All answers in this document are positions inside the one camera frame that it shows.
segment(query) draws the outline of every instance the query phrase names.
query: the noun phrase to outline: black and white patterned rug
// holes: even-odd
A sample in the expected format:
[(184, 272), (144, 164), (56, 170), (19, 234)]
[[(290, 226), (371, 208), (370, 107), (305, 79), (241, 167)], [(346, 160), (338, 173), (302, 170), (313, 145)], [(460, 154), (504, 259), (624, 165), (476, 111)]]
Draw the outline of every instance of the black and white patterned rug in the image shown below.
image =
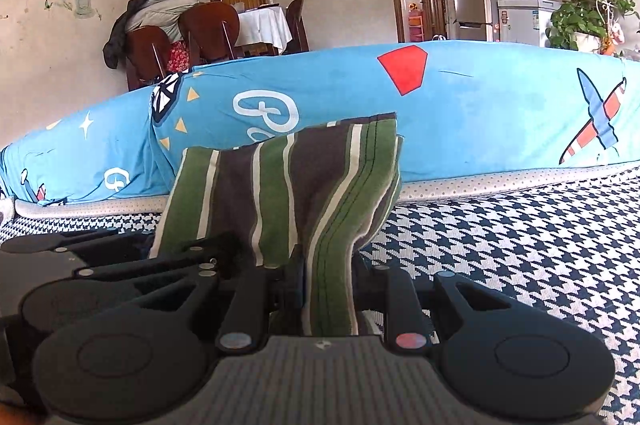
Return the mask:
[[(20, 218), (0, 228), (0, 242), (44, 231), (152, 230), (158, 219)], [(362, 253), (414, 277), (462, 273), (590, 331), (616, 360), (601, 414), (609, 425), (640, 424), (640, 178), (398, 206)]]

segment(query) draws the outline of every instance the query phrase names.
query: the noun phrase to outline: white flower pot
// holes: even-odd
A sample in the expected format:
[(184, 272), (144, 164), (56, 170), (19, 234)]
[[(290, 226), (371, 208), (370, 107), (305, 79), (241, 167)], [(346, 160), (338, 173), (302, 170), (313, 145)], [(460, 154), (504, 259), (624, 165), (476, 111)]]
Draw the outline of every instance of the white flower pot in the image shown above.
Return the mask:
[(595, 35), (587, 35), (586, 33), (574, 33), (575, 43), (578, 45), (578, 51), (584, 53), (599, 53), (600, 38)]
[(76, 0), (74, 15), (80, 19), (93, 17), (95, 10), (91, 7), (91, 0)]

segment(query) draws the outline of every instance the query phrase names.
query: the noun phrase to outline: dining chair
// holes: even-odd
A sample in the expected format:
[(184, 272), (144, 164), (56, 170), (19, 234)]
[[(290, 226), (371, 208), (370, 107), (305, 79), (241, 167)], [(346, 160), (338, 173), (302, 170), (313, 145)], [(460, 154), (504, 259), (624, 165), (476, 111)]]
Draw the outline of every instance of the dining chair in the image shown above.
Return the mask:
[(158, 26), (144, 26), (127, 33), (126, 70), (129, 91), (153, 84), (167, 75), (171, 42)]
[(283, 55), (302, 53), (309, 51), (309, 44), (306, 41), (305, 24), (302, 21), (302, 5), (305, 0), (293, 0), (287, 8), (287, 24), (293, 39), (289, 41)]
[(178, 27), (189, 48), (191, 66), (235, 60), (240, 18), (230, 4), (198, 4), (180, 15)]

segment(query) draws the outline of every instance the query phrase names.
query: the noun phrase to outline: green stripe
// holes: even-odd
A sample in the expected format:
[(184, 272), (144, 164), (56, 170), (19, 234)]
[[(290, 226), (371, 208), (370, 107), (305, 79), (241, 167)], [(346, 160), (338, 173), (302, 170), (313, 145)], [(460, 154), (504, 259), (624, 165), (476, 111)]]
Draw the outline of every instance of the green stripe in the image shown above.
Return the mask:
[(322, 233), (314, 257), (312, 300), (316, 305), (311, 312), (314, 335), (353, 333), (348, 294), (351, 279), (346, 278), (346, 273), (356, 239), (354, 229), (362, 228), (372, 217), (378, 199), (395, 176), (395, 146), (395, 120), (363, 127), (360, 151), (364, 159), (360, 160), (358, 174)]
[(260, 150), (260, 251), (267, 267), (289, 262), (289, 194), (283, 151), (287, 138), (272, 138)]
[(204, 147), (188, 148), (180, 180), (174, 184), (171, 205), (165, 214), (158, 255), (177, 253), (177, 248), (183, 243), (196, 239), (212, 152), (212, 149)]

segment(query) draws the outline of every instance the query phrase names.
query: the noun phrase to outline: white star print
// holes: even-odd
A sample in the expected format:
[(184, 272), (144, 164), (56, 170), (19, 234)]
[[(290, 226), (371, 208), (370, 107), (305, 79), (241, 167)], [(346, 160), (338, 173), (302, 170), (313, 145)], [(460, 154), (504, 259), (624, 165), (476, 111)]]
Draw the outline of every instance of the white star print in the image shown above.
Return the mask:
[(89, 129), (89, 126), (94, 122), (93, 120), (89, 120), (89, 113), (84, 117), (84, 122), (80, 125), (80, 129), (84, 129), (84, 139), (86, 140), (86, 130)]

